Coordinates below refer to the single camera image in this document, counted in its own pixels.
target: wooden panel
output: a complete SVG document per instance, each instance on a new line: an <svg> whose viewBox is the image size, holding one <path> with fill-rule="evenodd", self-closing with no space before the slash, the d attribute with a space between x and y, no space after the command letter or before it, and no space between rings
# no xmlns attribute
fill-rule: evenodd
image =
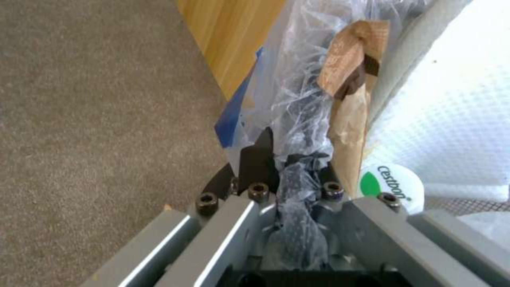
<svg viewBox="0 0 510 287"><path fill-rule="evenodd" d="M209 68L230 99L255 62L285 0L177 0Z"/></svg>

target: white foam sheet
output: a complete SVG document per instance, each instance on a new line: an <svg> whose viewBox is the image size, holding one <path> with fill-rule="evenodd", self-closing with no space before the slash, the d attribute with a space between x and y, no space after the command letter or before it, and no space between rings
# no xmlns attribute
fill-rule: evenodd
<svg viewBox="0 0 510 287"><path fill-rule="evenodd" d="M510 212L480 212L458 219L510 251Z"/></svg>
<svg viewBox="0 0 510 287"><path fill-rule="evenodd" d="M363 167L413 170L428 196L508 200L510 1L474 0L373 122Z"/></svg>

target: clear plastic bag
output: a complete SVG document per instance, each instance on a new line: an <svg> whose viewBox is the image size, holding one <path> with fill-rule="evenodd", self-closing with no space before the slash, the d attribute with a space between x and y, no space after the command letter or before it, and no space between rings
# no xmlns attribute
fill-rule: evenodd
<svg viewBox="0 0 510 287"><path fill-rule="evenodd" d="M426 1L295 0L284 6L249 82L243 83L222 115L222 124L232 128L216 125L236 175L241 149L253 145L266 127L273 131L281 228L268 242L266 268L312 270L327 263L325 238L308 210L320 191L318 180L310 175L306 160L293 165L286 161L293 154L320 155L314 157L312 167L318 171L332 158L327 132L333 99L315 82L331 40L356 20L390 20L391 48Z"/></svg>
<svg viewBox="0 0 510 287"><path fill-rule="evenodd" d="M280 172L279 230L268 239L262 269L319 270L328 262L326 238L309 213L320 196L315 161L302 158Z"/></svg>
<svg viewBox="0 0 510 287"><path fill-rule="evenodd" d="M288 1L274 23L253 73L226 109L233 128L217 133L234 173L241 149L255 143L266 127L274 134L276 166L288 155L332 154L326 137L331 99L319 97L314 86L334 35L359 19L390 21L389 46L402 28L419 15L430 0L295 0ZM324 158L325 164L330 158Z"/></svg>

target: brown paper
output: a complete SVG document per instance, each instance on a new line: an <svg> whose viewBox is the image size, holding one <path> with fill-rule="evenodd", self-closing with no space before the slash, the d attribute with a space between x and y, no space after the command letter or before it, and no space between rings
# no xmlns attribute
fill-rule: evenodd
<svg viewBox="0 0 510 287"><path fill-rule="evenodd" d="M333 39L319 86L335 97L328 136L334 147L332 165L351 198L355 198L370 105L380 60L389 33L387 21L358 21Z"/></svg>

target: green logo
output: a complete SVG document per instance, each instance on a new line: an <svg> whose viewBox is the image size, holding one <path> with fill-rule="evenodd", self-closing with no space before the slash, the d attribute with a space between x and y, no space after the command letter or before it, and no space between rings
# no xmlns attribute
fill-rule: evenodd
<svg viewBox="0 0 510 287"><path fill-rule="evenodd" d="M381 192L379 182L371 173L365 173L360 181L360 189L364 196L377 196Z"/></svg>

